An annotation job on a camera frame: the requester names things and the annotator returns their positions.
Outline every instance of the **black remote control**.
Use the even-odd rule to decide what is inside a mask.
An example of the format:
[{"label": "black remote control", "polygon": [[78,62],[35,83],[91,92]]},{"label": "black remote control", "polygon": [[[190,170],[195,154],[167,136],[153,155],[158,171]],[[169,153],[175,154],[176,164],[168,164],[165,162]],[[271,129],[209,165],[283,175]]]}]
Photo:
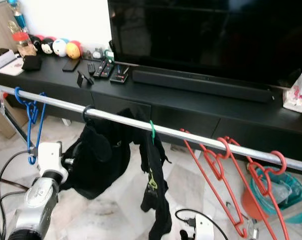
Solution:
[{"label": "black remote control", "polygon": [[89,63],[87,64],[87,70],[88,70],[88,72],[89,72],[90,75],[92,75],[92,74],[95,73],[96,67],[95,67],[95,65],[94,65],[93,62],[89,62]]},{"label": "black remote control", "polygon": [[99,78],[100,77],[100,75],[103,72],[103,70],[105,69],[107,63],[108,63],[107,59],[103,60],[103,62],[100,64],[100,66],[98,67],[98,69],[93,74],[94,78]]},{"label": "black remote control", "polygon": [[114,66],[115,65],[113,63],[107,63],[105,69],[101,73],[101,78],[108,78],[110,76]]}]

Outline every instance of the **television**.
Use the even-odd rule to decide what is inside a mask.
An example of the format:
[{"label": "television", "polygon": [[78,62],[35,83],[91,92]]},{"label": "television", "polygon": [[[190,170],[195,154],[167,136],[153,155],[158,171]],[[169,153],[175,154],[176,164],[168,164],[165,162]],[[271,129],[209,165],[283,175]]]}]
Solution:
[{"label": "television", "polygon": [[302,0],[108,0],[117,62],[290,87]]}]

